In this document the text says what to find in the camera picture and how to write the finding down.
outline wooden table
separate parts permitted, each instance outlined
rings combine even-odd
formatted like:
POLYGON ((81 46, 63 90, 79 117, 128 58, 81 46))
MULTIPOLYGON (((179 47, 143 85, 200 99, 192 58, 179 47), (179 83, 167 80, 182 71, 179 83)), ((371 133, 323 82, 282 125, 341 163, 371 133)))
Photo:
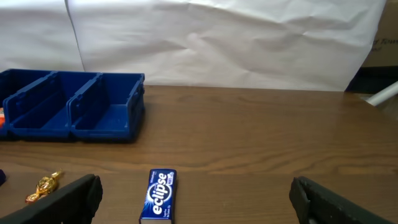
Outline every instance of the wooden table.
POLYGON ((149 169, 177 169, 176 224, 298 223, 290 183, 305 175, 398 222, 398 125, 354 95, 147 86, 132 144, 0 142, 0 217, 43 176, 101 177, 93 223, 137 223, 149 169))

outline black object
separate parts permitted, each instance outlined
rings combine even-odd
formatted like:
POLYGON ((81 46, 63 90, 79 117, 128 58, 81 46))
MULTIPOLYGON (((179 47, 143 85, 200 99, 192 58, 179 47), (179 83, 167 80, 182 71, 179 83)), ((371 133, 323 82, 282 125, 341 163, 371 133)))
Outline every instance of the black object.
POLYGON ((360 68, 346 91, 375 94, 398 81, 398 66, 360 68))
POLYGON ((4 172, 0 169, 0 186, 2 184, 4 184, 6 181, 6 175, 4 174, 4 172))
POLYGON ((88 224, 102 200, 100 177, 88 174, 4 218, 0 224, 88 224))
POLYGON ((306 177, 293 179, 289 198, 300 224, 391 224, 306 177))

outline storage bin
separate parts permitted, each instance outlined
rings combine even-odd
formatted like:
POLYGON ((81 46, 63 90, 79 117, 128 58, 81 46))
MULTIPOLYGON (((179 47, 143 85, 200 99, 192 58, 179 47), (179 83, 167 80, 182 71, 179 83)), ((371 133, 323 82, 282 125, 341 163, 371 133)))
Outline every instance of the storage bin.
POLYGON ((144 74, 102 73, 70 101, 71 132, 80 139, 131 140, 144 110, 144 74))
MULTIPOLYGON (((46 70, 24 70, 24 69, 9 69, 0 73, 0 108, 5 107, 4 100, 16 93, 19 89, 31 84, 39 78, 42 78, 51 71, 46 70)), ((6 119, 5 123, 0 125, 0 138, 6 138, 9 129, 9 122, 6 119)))
POLYGON ((86 72, 52 72, 5 99, 9 130, 22 139, 68 138, 68 102, 97 76, 86 72))

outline brown wooden surface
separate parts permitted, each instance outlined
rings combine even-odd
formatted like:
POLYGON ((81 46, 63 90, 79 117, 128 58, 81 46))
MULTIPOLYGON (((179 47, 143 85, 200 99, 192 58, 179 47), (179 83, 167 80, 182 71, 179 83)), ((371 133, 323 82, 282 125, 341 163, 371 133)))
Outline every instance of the brown wooden surface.
POLYGON ((289 201, 305 175, 398 222, 398 125, 350 94, 147 86, 132 144, 0 142, 0 217, 43 176, 101 177, 93 223, 137 223, 149 169, 174 168, 176 224, 298 223, 289 201))

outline cardboard box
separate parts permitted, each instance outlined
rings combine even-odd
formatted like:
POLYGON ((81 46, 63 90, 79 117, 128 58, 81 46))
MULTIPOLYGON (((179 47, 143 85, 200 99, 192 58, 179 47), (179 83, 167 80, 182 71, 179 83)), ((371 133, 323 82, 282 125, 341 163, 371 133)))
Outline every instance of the cardboard box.
POLYGON ((373 47, 362 67, 398 66, 398 0, 386 2, 373 47))

